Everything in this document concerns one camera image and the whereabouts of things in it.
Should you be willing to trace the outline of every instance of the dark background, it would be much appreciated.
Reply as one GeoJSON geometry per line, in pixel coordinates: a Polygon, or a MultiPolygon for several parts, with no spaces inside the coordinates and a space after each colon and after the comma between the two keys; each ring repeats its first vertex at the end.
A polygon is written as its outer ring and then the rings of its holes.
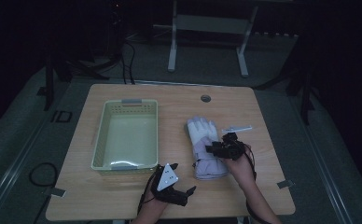
{"type": "MultiPolygon", "coordinates": [[[[196,7],[207,1],[179,2],[179,10],[188,13],[233,17],[246,16],[240,6],[259,4],[256,35],[299,35],[287,62],[302,71],[313,69],[319,99],[362,174],[362,1],[209,1],[210,7],[196,7]]],[[[84,60],[104,54],[93,43],[108,32],[109,22],[119,19],[110,9],[115,4],[117,16],[148,37],[152,24],[171,24],[168,0],[0,1],[0,118],[30,76],[44,67],[49,50],[84,60]]]]}

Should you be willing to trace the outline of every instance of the white glove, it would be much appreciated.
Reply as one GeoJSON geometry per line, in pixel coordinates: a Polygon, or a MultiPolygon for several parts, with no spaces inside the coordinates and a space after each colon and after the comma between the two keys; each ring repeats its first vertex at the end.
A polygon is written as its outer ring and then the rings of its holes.
{"type": "Polygon", "coordinates": [[[197,179],[215,179],[228,173],[227,166],[213,153],[206,151],[213,141],[218,141],[216,125],[203,117],[188,120],[189,137],[193,145],[195,158],[195,177],[197,179]]]}

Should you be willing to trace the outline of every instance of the white metal stand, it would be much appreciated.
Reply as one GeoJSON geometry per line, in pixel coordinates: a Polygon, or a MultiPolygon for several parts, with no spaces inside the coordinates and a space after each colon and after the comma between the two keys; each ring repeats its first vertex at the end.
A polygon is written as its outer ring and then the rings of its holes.
{"type": "Polygon", "coordinates": [[[242,77],[248,77],[244,51],[247,45],[248,37],[251,35],[251,28],[257,15],[258,7],[254,7],[250,20],[241,20],[177,14],[177,1],[174,0],[173,2],[172,45],[170,47],[169,65],[167,67],[168,71],[175,71],[175,60],[177,54],[177,30],[193,30],[244,35],[243,43],[236,49],[236,53],[239,60],[241,75],[242,77]]]}

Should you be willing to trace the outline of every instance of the black cable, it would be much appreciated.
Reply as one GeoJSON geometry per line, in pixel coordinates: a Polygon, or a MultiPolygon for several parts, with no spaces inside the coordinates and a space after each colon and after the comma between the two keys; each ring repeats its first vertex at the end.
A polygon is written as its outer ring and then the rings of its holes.
{"type": "Polygon", "coordinates": [[[130,77],[131,83],[134,85],[135,82],[134,82],[134,78],[132,77],[132,62],[134,61],[135,48],[127,41],[125,41],[125,44],[132,48],[132,58],[131,58],[131,62],[129,64],[129,77],[130,77]]]}
{"type": "MultiPolygon", "coordinates": [[[[34,186],[37,186],[37,187],[51,187],[51,188],[54,188],[55,185],[56,185],[56,181],[57,181],[57,179],[58,179],[58,176],[59,176],[59,172],[58,172],[58,169],[56,168],[56,166],[55,166],[54,164],[52,164],[52,163],[50,163],[50,162],[43,162],[43,163],[38,164],[35,168],[33,168],[33,170],[30,171],[30,173],[29,173],[29,180],[30,180],[30,182],[31,182],[34,186]],[[42,167],[42,166],[46,166],[46,165],[52,168],[53,173],[54,173],[54,178],[53,178],[53,180],[52,180],[50,183],[44,183],[44,184],[38,183],[37,181],[35,181],[35,180],[33,179],[34,173],[35,173],[35,171],[36,171],[38,168],[40,168],[40,167],[42,167]]],[[[50,199],[50,195],[47,196],[47,198],[45,199],[44,203],[41,205],[41,208],[39,209],[39,212],[38,212],[38,214],[37,214],[36,217],[35,217],[34,223],[36,223],[36,222],[38,221],[39,217],[40,217],[41,214],[42,214],[42,211],[43,211],[44,208],[48,205],[49,199],[50,199]]]]}

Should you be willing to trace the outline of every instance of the green plastic basket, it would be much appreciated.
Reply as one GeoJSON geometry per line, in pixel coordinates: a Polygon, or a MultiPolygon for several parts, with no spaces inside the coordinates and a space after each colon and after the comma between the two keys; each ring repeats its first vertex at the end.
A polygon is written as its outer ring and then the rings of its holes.
{"type": "Polygon", "coordinates": [[[151,172],[157,165],[158,102],[105,102],[91,168],[108,175],[151,172]]]}

